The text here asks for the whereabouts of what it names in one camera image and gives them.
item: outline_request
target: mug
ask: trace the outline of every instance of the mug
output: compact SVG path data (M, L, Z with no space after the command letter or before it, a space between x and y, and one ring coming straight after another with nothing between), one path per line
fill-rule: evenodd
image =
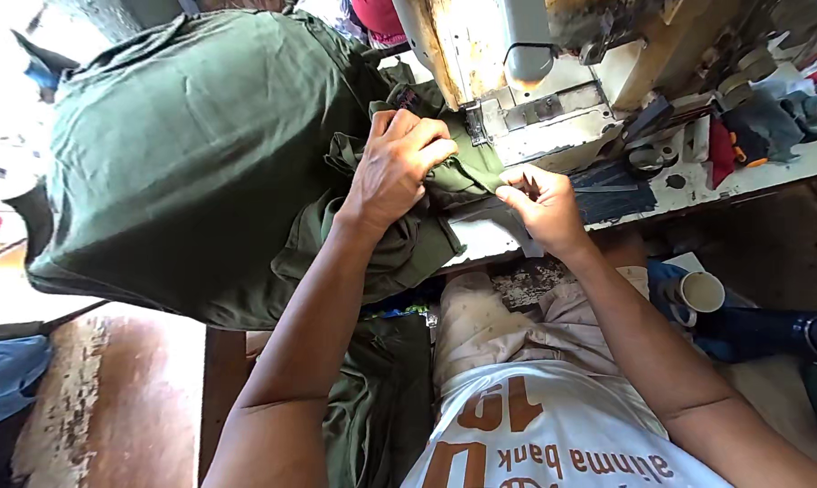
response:
M674 318L684 327L695 327L698 312L716 312L725 303L724 285L706 271L693 271L682 278L668 280L664 284L663 293L671 302ZM687 319L680 316L680 305L689 311Z

